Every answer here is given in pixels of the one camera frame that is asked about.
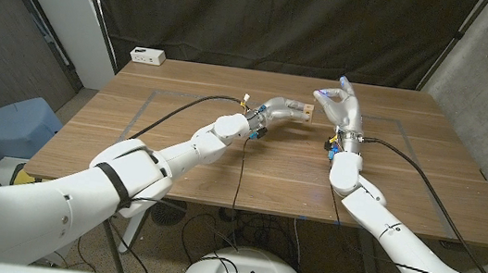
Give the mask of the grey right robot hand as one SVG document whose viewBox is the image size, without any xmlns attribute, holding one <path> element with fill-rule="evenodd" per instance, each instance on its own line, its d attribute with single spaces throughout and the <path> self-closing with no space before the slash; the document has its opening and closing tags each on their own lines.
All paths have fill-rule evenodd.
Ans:
<svg viewBox="0 0 488 273">
<path fill-rule="evenodd" d="M 345 152 L 359 154 L 363 139 L 363 125 L 355 89 L 343 76 L 339 88 L 319 89 L 313 92 L 328 120 L 334 124 L 337 142 Z"/>
</svg>

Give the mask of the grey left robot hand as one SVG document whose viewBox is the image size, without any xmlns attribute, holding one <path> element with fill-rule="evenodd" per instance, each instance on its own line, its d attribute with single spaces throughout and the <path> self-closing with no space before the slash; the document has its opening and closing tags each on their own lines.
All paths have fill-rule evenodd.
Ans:
<svg viewBox="0 0 488 273">
<path fill-rule="evenodd" d="M 274 120 L 298 120 L 308 121 L 305 104 L 296 100 L 284 97 L 274 97 L 266 101 L 263 105 L 250 110 L 245 114 L 251 131 L 268 127 Z"/>
</svg>

